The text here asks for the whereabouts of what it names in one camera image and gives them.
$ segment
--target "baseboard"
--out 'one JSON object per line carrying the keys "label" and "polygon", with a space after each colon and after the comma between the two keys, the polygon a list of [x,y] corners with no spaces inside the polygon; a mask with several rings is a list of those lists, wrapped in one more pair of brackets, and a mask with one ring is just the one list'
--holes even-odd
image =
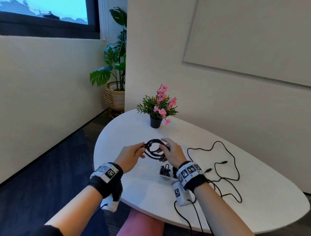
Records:
{"label": "baseboard", "polygon": [[33,160],[32,162],[30,162],[28,165],[26,165],[25,167],[23,167],[22,169],[20,169],[18,172],[16,172],[15,174],[13,174],[12,176],[10,176],[9,178],[7,178],[5,181],[3,181],[2,183],[0,183],[0,188],[2,186],[4,186],[6,183],[8,183],[10,180],[12,180],[15,176],[17,176],[19,173],[23,172],[25,169],[27,169],[28,167],[30,167],[31,165],[33,165],[34,163],[36,163],[38,160],[40,160],[42,157],[44,157],[49,151],[51,151],[52,149],[56,148],[57,146],[59,146],[60,144],[62,144],[64,141],[66,141],[68,138],[70,138],[71,136],[73,136],[76,132],[78,132],[79,130],[81,130],[82,128],[84,128],[86,125],[88,125],[89,123],[91,123],[93,120],[95,120],[97,117],[99,117],[100,115],[102,115],[105,111],[107,111],[109,108],[105,109],[104,111],[102,111],[100,114],[98,114],[97,116],[95,116],[93,119],[91,119],[89,122],[85,123],[84,125],[82,125],[79,129],[77,129],[76,131],[74,131],[72,134],[68,135],[67,137],[65,137],[62,141],[60,141],[58,144],[54,145],[53,147],[51,147],[49,150],[47,150],[45,153],[43,153],[42,155],[40,155],[39,157],[37,157],[35,160]]}

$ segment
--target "window frame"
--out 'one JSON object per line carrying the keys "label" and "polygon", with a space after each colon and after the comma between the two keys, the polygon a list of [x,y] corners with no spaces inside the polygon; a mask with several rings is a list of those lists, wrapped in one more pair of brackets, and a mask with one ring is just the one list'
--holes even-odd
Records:
{"label": "window frame", "polygon": [[0,11],[0,35],[100,39],[98,0],[86,0],[88,25]]}

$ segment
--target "potted plant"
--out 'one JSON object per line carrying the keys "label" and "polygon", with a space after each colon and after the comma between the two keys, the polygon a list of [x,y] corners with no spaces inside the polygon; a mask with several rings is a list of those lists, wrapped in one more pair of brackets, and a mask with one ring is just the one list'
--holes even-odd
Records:
{"label": "potted plant", "polygon": [[165,119],[164,124],[167,125],[171,122],[171,119],[167,119],[167,117],[178,113],[176,111],[176,98],[167,96],[167,89],[168,87],[165,84],[161,84],[156,96],[146,95],[142,99],[142,104],[137,105],[138,112],[150,115],[150,126],[152,128],[159,128],[163,119]]}
{"label": "potted plant", "polygon": [[107,66],[101,67],[90,73],[90,81],[92,86],[96,83],[97,86],[106,84],[111,75],[115,82],[110,82],[105,86],[105,101],[114,110],[124,110],[124,95],[125,95],[125,68],[126,68],[126,27],[127,13],[120,7],[114,7],[109,10],[115,22],[123,26],[123,30],[117,37],[119,41],[108,44],[104,48],[104,60]]}

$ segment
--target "monstera plant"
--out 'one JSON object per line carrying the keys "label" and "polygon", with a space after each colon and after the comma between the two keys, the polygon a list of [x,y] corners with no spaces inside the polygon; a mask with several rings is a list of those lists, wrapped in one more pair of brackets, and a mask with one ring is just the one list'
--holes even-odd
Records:
{"label": "monstera plant", "polygon": [[118,35],[119,41],[108,44],[104,48],[104,59],[107,66],[94,70],[90,73],[91,84],[97,86],[104,85],[110,79],[110,76],[116,80],[117,90],[124,91],[125,67],[126,67],[126,27],[128,15],[120,7],[114,7],[109,10],[115,22],[123,26],[123,30]]}

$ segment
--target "black pot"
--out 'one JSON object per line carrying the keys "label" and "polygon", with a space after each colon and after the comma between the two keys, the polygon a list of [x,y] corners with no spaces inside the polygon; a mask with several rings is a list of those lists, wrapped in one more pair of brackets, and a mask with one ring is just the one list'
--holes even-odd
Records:
{"label": "black pot", "polygon": [[156,120],[150,117],[150,126],[154,129],[157,129],[160,127],[162,120],[163,119]]}

